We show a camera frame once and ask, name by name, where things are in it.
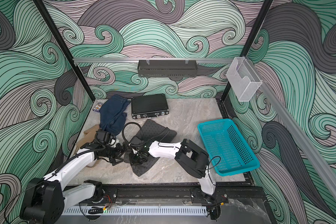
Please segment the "grey polka dot skirt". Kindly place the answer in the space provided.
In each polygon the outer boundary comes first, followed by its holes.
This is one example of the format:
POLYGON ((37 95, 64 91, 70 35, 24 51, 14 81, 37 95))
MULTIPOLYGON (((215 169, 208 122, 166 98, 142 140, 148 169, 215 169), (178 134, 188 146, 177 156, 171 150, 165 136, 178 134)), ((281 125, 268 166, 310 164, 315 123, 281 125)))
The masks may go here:
MULTIPOLYGON (((177 135, 176 131, 164 127, 162 125, 159 125, 158 123, 150 119, 147 120, 143 126, 141 126, 136 122, 129 122, 125 124, 122 130, 122 138, 124 140, 123 146, 126 149, 125 162, 130 164, 129 154, 132 152, 132 149, 128 146, 128 143, 130 143, 131 141, 151 140, 151 143, 153 143, 154 141, 158 141, 159 143, 171 143, 172 140, 176 137, 176 135, 177 135), (129 125, 135 125, 139 128, 138 133, 134 135, 131 140, 128 140, 126 137, 126 132, 128 130, 129 125)), ((131 165, 133 173, 138 177, 142 176, 143 174, 148 172, 158 160, 159 158, 155 158, 150 154, 146 162, 139 165, 131 165)))

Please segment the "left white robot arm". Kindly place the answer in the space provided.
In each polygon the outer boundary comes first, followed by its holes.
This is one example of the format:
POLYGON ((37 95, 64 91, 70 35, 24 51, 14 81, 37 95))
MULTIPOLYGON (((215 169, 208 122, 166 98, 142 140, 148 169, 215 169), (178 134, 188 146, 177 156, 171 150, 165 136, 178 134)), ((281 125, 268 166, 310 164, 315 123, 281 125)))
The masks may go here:
POLYGON ((87 180, 66 190, 69 182, 85 167, 103 159, 112 165, 123 162, 126 149, 114 136, 97 131, 92 142, 43 178, 32 179, 23 198, 20 218, 39 224, 54 224, 64 211, 85 200, 100 203, 105 196, 102 182, 87 180))

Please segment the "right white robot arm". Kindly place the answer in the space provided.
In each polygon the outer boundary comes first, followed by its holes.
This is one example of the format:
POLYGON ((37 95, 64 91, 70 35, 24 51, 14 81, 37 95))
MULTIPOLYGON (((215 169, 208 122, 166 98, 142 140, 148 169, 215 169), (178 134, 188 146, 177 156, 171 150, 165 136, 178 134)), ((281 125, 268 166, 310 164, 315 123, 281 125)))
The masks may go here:
POLYGON ((148 157, 168 158, 175 160, 189 175, 196 178, 201 191, 213 196, 216 182, 210 175, 211 160, 209 154, 189 139, 179 143, 163 143, 159 141, 145 141, 140 144, 128 143, 133 149, 131 161, 139 164, 147 161, 148 157))

